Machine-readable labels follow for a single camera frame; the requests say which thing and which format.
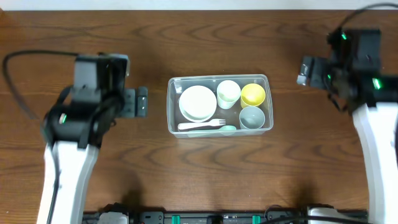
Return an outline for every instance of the white wall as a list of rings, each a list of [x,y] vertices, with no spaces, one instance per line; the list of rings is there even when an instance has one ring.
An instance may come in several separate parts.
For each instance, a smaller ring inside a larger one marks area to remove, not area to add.
[[[0,7],[5,11],[357,9],[381,1],[384,0],[0,0]]]

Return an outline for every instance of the white fork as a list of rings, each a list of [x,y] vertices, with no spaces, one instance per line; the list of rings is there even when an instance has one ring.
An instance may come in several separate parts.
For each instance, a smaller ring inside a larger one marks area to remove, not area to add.
[[[181,123],[178,124],[178,129],[186,130],[191,128],[199,128],[203,126],[224,126],[225,124],[226,122],[224,119],[212,119],[209,122],[203,122],[203,123]]]

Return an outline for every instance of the wooden table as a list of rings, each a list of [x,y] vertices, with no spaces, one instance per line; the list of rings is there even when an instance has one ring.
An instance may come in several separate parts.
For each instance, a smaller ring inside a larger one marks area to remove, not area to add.
[[[4,12],[0,57],[24,49],[115,52],[131,59],[127,87],[149,88],[149,116],[105,135],[86,210],[125,202],[166,210],[264,210],[327,203],[366,208],[359,139],[326,93],[295,83],[304,55],[326,57],[325,37],[345,11]],[[384,72],[397,73],[398,14],[373,11],[358,27],[383,30]],[[43,116],[73,83],[74,58],[11,61],[12,79]],[[274,127],[262,136],[176,139],[167,130],[172,77],[263,73]],[[39,121],[29,120],[0,81],[0,223],[35,223],[44,179]]]

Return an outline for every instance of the yellow cup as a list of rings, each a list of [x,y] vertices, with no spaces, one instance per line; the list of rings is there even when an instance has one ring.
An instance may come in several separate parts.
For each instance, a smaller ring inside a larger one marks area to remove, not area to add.
[[[266,91],[258,84],[252,83],[243,87],[241,93],[241,106],[260,106],[266,99]]]

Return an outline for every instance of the green tape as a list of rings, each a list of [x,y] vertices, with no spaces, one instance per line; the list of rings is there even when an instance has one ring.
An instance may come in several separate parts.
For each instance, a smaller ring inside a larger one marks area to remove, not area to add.
[[[252,220],[253,220],[252,224],[260,224],[261,223],[261,216],[253,215]]]
[[[172,216],[172,224],[180,224],[180,216],[179,215]]]

